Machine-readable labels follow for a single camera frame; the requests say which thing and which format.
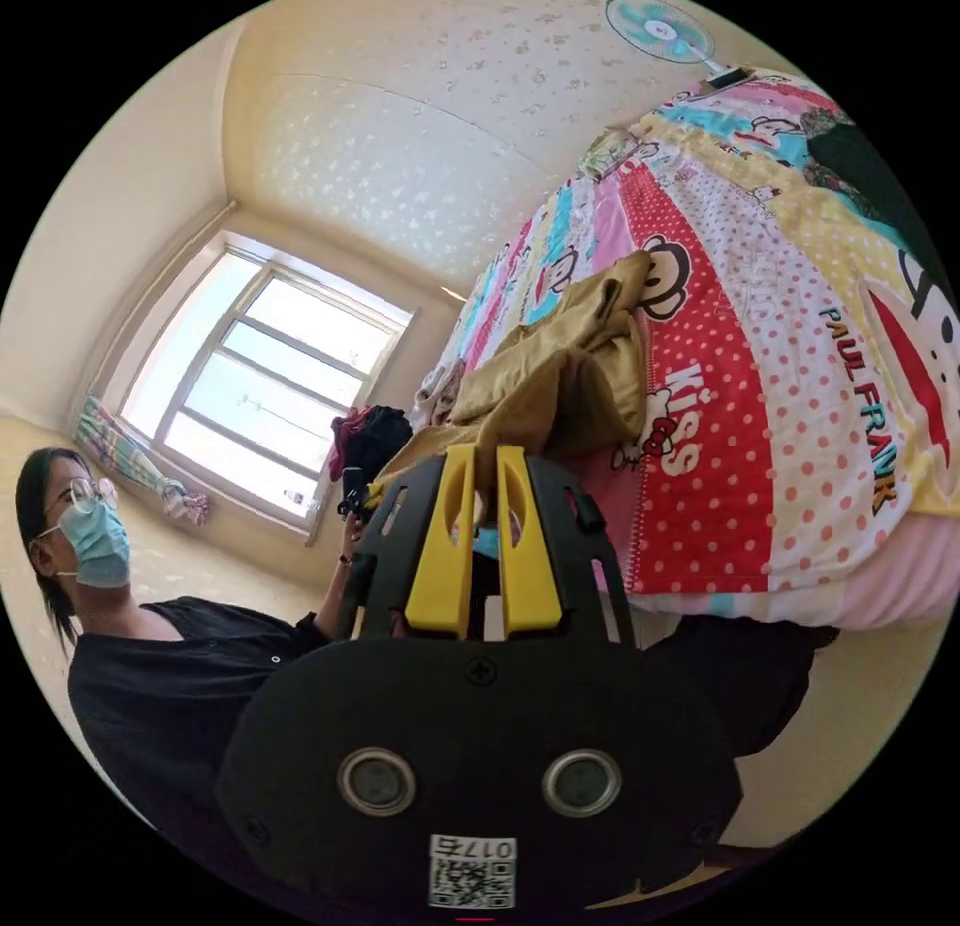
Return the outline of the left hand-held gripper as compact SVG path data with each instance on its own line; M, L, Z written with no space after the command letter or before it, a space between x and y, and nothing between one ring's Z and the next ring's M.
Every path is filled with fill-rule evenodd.
M352 516L360 525L366 525L373 515L368 506L371 474L364 468L344 468L340 480L341 499L337 513L346 520Z

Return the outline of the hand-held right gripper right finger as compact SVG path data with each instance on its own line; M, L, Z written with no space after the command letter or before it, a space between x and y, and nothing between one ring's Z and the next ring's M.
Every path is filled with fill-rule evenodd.
M527 460L519 446L496 453L500 591L504 633L555 629L562 618Z

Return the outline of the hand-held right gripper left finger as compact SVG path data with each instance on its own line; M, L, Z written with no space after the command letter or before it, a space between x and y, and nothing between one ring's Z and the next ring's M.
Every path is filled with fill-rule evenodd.
M405 608L415 633L468 631L472 581L475 447L442 458L420 559Z

